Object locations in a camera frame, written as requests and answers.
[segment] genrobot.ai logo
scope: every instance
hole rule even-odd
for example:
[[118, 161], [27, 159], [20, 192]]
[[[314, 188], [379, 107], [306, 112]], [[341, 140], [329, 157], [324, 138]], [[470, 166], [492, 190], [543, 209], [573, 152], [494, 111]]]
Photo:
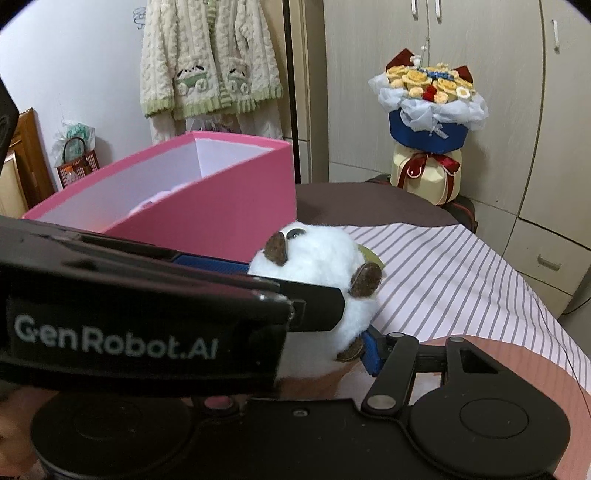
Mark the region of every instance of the genrobot.ai logo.
[[106, 335], [98, 327], [84, 325], [82, 332], [69, 328], [54, 327], [53, 325], [35, 326], [33, 317], [21, 314], [14, 320], [14, 331], [25, 343], [41, 342], [51, 348], [63, 348], [83, 352], [96, 352], [107, 355], [126, 355], [140, 357], [148, 355], [151, 358], [168, 357], [171, 359], [192, 359], [201, 357], [214, 360], [217, 356], [218, 339], [214, 338], [209, 344], [201, 337], [193, 342], [188, 352], [178, 351], [180, 342], [170, 335], [168, 340], [152, 339], [145, 341], [127, 332], [125, 338], [119, 335]]

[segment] striped bedsheet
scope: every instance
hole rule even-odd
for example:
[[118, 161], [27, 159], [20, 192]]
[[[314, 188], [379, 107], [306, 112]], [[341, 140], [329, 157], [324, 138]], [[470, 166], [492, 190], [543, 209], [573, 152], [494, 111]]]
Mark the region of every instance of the striped bedsheet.
[[419, 341], [473, 335], [524, 346], [591, 393], [591, 361], [509, 264], [462, 225], [343, 229], [385, 264], [373, 325]]

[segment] red bow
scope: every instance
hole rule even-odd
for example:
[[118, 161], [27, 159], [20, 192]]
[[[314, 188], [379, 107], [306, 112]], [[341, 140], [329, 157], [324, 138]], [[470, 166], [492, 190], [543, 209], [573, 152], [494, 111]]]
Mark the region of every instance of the red bow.
[[398, 178], [398, 187], [404, 188], [404, 182], [407, 177], [410, 179], [418, 179], [423, 175], [427, 159], [434, 158], [442, 167], [447, 177], [447, 196], [444, 203], [449, 202], [453, 192], [453, 177], [460, 169], [460, 164], [453, 158], [447, 155], [438, 155], [434, 153], [418, 152], [415, 153], [410, 159], [404, 164], [400, 177]]

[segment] plush panda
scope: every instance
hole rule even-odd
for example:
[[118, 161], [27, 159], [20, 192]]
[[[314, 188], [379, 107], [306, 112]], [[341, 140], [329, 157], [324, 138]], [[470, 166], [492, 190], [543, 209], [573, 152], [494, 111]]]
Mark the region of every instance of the plush panda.
[[357, 358], [360, 334], [377, 310], [378, 263], [337, 227], [295, 222], [273, 234], [252, 260], [250, 275], [336, 287], [345, 298], [343, 317], [331, 331], [287, 334], [278, 378], [321, 377]]

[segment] hand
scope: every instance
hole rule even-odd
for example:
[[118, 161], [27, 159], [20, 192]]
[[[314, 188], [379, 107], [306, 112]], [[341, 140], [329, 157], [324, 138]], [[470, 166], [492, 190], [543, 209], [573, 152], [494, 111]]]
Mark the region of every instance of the hand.
[[0, 475], [27, 473], [37, 458], [31, 447], [33, 416], [57, 392], [22, 387], [0, 403]]

